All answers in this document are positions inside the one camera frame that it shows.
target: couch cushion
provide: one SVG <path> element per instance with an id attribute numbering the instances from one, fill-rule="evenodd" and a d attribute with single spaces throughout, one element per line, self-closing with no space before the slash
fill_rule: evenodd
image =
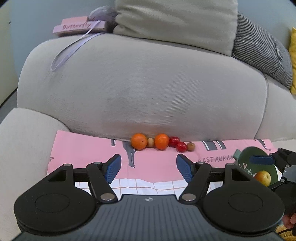
<path id="1" fill-rule="evenodd" d="M 46 176 L 57 130 L 69 131 L 48 115 L 22 108 L 13 109 L 0 124 L 0 240 L 20 233 L 14 202 Z"/>
<path id="2" fill-rule="evenodd" d="M 292 86 L 292 65 L 288 50 L 280 41 L 242 14 L 237 15 L 237 35 L 232 56 L 254 66 L 286 86 Z"/>
<path id="3" fill-rule="evenodd" d="M 103 34 L 51 72 L 55 55 L 77 38 L 53 39 L 31 52 L 18 106 L 99 137 L 254 138 L 266 103 L 265 78 L 257 69 L 196 47 Z"/>
<path id="4" fill-rule="evenodd" d="M 116 0 L 114 33 L 188 44 L 231 55 L 237 0 Z"/>
<path id="5" fill-rule="evenodd" d="M 272 144 L 276 148 L 283 148 L 296 152 L 296 139 L 275 141 Z"/>
<path id="6" fill-rule="evenodd" d="M 256 138 L 293 139 L 296 137 L 296 96 L 270 76 L 266 78 L 269 85 L 267 106 Z"/>

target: orange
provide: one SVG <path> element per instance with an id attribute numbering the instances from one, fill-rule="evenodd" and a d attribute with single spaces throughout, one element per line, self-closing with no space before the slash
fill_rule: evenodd
<path id="1" fill-rule="evenodd" d="M 170 138 L 166 134 L 159 134 L 154 138 L 154 145 L 159 150 L 165 150 Z"/>
<path id="2" fill-rule="evenodd" d="M 131 137 L 131 146 L 137 150 L 142 150 L 147 146 L 147 138 L 141 133 L 134 134 Z"/>

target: floor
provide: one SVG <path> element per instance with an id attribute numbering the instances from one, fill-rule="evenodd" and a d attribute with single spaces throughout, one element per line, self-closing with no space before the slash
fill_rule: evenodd
<path id="1" fill-rule="evenodd" d="M 1 106 L 0 106 L 0 123 L 8 115 L 8 113 L 17 107 L 17 92 L 15 91 Z"/>

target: couch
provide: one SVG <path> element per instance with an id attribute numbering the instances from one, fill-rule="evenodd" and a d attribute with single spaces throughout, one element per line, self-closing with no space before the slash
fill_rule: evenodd
<path id="1" fill-rule="evenodd" d="M 54 57 L 77 38 L 49 40 L 29 54 L 18 108 L 0 124 L 2 241 L 19 232 L 13 203 L 46 175 L 57 130 L 121 140 L 137 132 L 267 138 L 296 151 L 295 97 L 259 70 L 197 47 L 104 34 L 52 72 Z"/>

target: small round fruit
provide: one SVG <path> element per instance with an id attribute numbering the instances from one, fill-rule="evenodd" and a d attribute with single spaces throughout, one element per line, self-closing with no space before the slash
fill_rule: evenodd
<path id="1" fill-rule="evenodd" d="M 137 150 L 142 150 L 147 146 L 147 138 L 141 133 L 134 134 L 131 137 L 131 146 Z"/>
<path id="2" fill-rule="evenodd" d="M 180 138 L 179 137 L 170 137 L 170 140 L 168 142 L 168 146 L 169 147 L 176 147 L 178 142 L 180 142 Z"/>
<path id="3" fill-rule="evenodd" d="M 269 172 L 267 172 L 267 171 L 257 172 L 256 175 L 254 176 L 254 178 L 266 187 L 268 187 L 270 185 L 271 176 L 270 176 Z"/>
<path id="4" fill-rule="evenodd" d="M 159 134 L 154 138 L 154 144 L 157 149 L 165 150 L 168 147 L 169 137 L 166 134 Z"/>
<path id="5" fill-rule="evenodd" d="M 147 147 L 149 147 L 149 148 L 154 147 L 154 139 L 153 138 L 148 138 L 147 139 Z"/>
<path id="6" fill-rule="evenodd" d="M 193 142 L 188 142 L 187 143 L 187 150 L 194 151 L 194 149 L 195 149 L 195 144 Z"/>
<path id="7" fill-rule="evenodd" d="M 187 150 L 187 145 L 184 142 L 179 142 L 177 144 L 177 150 L 178 152 L 185 152 Z"/>

